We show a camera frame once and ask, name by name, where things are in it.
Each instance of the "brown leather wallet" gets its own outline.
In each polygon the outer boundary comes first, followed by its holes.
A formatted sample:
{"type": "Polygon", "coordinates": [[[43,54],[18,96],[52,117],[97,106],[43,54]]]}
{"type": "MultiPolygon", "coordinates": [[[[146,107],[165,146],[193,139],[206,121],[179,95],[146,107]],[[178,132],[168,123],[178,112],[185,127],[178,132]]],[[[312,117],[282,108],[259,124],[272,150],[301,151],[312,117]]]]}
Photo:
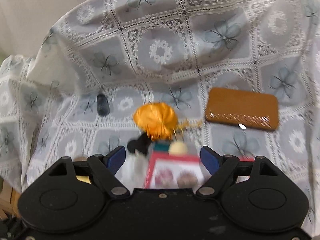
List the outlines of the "brown leather wallet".
{"type": "Polygon", "coordinates": [[[279,125],[278,100],[270,94],[212,88],[205,118],[209,122],[274,131],[279,125]]]}

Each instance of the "cream colored ball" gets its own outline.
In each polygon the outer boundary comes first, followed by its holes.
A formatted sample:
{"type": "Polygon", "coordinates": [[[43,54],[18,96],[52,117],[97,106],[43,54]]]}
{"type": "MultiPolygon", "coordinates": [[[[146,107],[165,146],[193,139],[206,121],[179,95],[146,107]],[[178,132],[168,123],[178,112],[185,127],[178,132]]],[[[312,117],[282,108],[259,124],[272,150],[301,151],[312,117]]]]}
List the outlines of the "cream colored ball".
{"type": "Polygon", "coordinates": [[[169,155],[185,155],[188,154],[188,147],[182,141],[174,141],[169,146],[169,155]]]}

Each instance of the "white lace tablecloth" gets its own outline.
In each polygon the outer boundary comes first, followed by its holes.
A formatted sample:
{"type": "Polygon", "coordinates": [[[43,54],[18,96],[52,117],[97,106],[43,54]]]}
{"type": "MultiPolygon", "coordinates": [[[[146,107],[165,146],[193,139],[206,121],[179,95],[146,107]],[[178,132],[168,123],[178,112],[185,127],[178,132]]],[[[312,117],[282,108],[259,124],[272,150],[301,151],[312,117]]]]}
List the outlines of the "white lace tablecloth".
{"type": "Polygon", "coordinates": [[[221,155],[269,158],[306,193],[303,228],[320,234],[319,6],[84,2],[51,28],[36,58],[10,56],[0,68],[0,175],[21,191],[64,155],[126,146],[140,134],[132,114],[145,103],[164,101],[197,122],[212,87],[270,93],[279,101],[277,131],[204,123],[185,141],[194,154],[208,145],[221,155]],[[106,117],[97,114],[100,92],[106,117]]]}

